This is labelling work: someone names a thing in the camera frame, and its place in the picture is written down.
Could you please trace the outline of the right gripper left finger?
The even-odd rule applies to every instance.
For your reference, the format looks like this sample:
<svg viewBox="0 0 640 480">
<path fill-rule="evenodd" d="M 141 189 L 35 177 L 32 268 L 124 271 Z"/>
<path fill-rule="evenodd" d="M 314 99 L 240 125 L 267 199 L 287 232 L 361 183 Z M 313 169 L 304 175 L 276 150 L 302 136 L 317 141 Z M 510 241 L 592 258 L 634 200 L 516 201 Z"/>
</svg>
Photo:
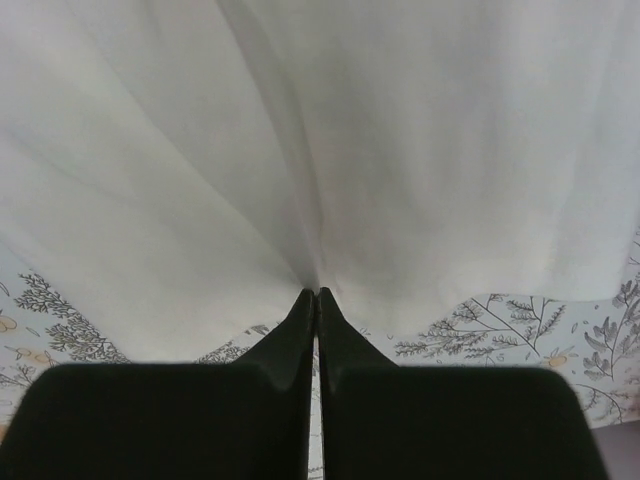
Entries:
<svg viewBox="0 0 640 480">
<path fill-rule="evenodd" d="M 5 479 L 303 479 L 315 297 L 226 364 L 67 364 L 27 390 Z"/>
</svg>

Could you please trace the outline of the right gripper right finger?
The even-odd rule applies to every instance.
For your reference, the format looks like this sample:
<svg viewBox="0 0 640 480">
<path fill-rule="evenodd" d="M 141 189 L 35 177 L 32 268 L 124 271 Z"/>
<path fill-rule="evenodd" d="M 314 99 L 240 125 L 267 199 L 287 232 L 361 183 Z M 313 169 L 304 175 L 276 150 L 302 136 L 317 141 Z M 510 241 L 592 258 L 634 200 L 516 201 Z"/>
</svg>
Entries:
<svg viewBox="0 0 640 480">
<path fill-rule="evenodd" d="M 608 473 L 578 399 L 530 367 L 401 367 L 317 297 L 328 479 L 574 479 Z"/>
</svg>

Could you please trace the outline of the white t shirt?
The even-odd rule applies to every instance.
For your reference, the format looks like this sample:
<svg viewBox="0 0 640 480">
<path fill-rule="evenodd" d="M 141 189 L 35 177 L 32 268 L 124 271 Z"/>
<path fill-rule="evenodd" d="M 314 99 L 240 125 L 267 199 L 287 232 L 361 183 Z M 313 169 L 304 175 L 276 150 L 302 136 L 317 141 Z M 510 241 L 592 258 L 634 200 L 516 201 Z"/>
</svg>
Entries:
<svg viewBox="0 0 640 480">
<path fill-rule="evenodd" d="M 1 241 L 132 359 L 610 298 L 638 214 L 635 1 L 1 5 Z"/>
</svg>

